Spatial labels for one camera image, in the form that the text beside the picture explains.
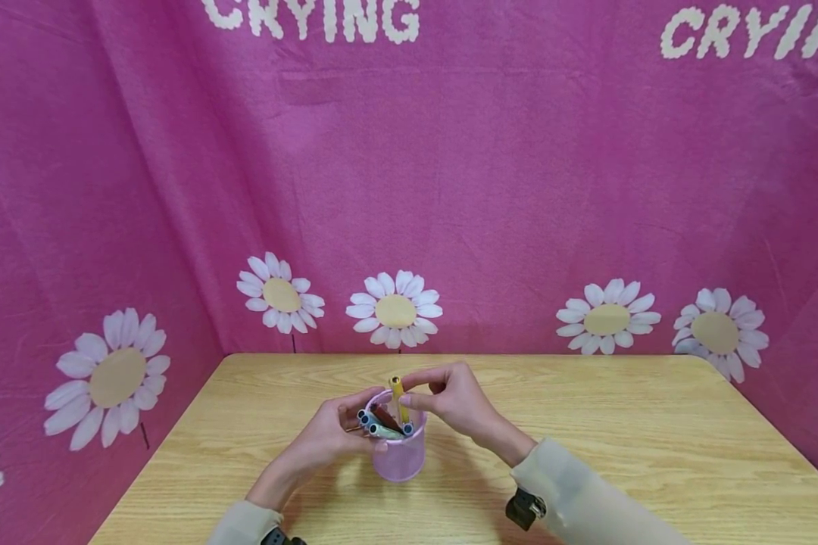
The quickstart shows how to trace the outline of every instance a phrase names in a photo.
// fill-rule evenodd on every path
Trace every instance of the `right hand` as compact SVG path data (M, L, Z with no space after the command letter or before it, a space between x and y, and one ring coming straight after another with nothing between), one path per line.
M436 414L456 432L494 452L509 466L521 463L536 446L532 438L497 413L466 363L416 371L402 380L407 394L400 397L401 405ZM424 384L430 387L432 395L409 391Z

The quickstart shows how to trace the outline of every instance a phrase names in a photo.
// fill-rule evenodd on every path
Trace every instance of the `pencil holder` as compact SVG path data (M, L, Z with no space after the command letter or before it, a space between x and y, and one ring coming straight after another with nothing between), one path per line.
M370 405L379 403L387 406L391 401L392 392L385 390L367 403L367 412ZM400 440L384 440L388 444L385 453L373 454L373 468L386 481L404 482L418 475L424 466L424 426L427 423L427 413L423 411L409 411L409 418L413 421L415 432L410 437Z

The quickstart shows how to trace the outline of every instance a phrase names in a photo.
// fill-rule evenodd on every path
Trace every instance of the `hand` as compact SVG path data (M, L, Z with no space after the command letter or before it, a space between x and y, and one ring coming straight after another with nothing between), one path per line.
M321 403L300 435L261 473L246 499L265 509L281 511L295 489L309 481L318 469L345 455L385 452L388 448L385 441L348 431L358 426L358 410L384 390L373 386Z
M524 461L536 446L530 436L497 413L466 363L449 363L403 377L407 391L424 384L433 395L408 392L400 397L401 405L436 414L458 434L494 452L510 467Z

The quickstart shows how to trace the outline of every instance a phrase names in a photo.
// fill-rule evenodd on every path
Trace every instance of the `daisy center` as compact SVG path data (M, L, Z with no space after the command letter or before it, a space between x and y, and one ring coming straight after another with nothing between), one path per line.
M135 348L122 348L106 356L91 374L91 398L97 406L115 407L133 395L145 378L145 358Z
M614 335L629 325L629 311L620 304L601 304L585 316L585 329L594 335Z
M415 321L415 305L406 297L390 294L376 303L376 318L390 328L409 327Z
M705 312L691 324L691 333L714 354L730 354L738 346L738 327L723 312Z
M264 285L264 300L273 309L282 312L300 310L300 296L294 286L282 278L270 278Z

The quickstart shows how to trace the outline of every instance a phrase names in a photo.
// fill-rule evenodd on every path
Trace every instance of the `pink fabric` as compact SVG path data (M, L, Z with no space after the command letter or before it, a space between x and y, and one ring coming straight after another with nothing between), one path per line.
M42 434L54 361L103 316L169 325L153 448L221 354L387 350L345 306L398 269L444 310L404 351L570 352L557 311L621 277L662 320L616 353L672 353L700 289L746 294L770 346L738 388L818 466L818 1L751 55L751 9L781 2L732 2L703 58L714 2L677 58L689 2L401 1L420 25L399 45L347 42L342 0L333 42L324 0L300 40L273 3L281 39L246 2L213 4L233 30L206 2L1 5L0 543L83 543L150 454L139 431L80 453ZM266 251L324 298L318 329L246 309Z

